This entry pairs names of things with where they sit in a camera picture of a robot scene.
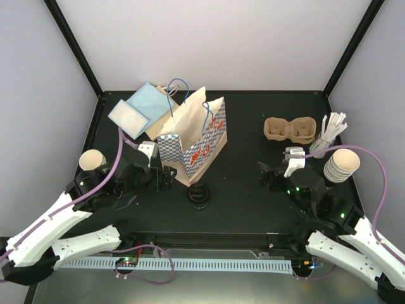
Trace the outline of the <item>checkered pastry paper bag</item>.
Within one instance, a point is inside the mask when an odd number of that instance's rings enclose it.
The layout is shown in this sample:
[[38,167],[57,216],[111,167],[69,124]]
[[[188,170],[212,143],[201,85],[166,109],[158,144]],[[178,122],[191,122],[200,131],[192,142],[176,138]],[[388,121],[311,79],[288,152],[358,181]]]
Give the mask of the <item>checkered pastry paper bag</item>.
[[208,101],[206,88],[187,90],[174,110],[167,96],[170,116],[157,136],[163,163],[177,169],[176,179],[186,186],[198,182],[227,143],[225,99]]

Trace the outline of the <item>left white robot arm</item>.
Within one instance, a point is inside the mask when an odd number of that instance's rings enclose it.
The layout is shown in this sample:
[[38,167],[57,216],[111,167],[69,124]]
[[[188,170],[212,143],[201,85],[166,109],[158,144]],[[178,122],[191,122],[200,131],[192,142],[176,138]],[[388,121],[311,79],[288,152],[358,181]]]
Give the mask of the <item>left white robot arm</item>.
[[162,165],[159,153],[138,150],[124,153],[112,165],[79,173],[43,216],[19,235],[1,238],[2,282],[30,286],[77,258],[132,251],[136,236],[126,220],[81,236],[64,235],[97,212],[131,202],[140,192],[169,190],[176,174],[175,168]]

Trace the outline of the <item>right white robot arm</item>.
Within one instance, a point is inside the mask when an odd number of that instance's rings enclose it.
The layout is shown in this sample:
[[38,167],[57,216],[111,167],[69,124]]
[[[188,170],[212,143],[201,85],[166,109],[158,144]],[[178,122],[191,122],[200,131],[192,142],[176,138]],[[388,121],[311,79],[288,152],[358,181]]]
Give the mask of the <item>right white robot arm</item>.
[[258,167],[259,183],[285,193],[301,221],[287,240],[291,253],[324,258],[367,282],[385,303],[404,303],[404,253],[373,232],[360,208],[327,188],[310,166],[291,175]]

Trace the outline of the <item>black printed coffee cup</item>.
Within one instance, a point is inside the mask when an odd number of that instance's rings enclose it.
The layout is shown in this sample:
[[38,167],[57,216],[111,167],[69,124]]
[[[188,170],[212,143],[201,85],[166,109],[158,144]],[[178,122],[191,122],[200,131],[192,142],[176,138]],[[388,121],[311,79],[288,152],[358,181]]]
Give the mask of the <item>black printed coffee cup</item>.
[[207,185],[194,183],[187,190],[187,199],[196,210],[203,210],[208,205],[210,190]]

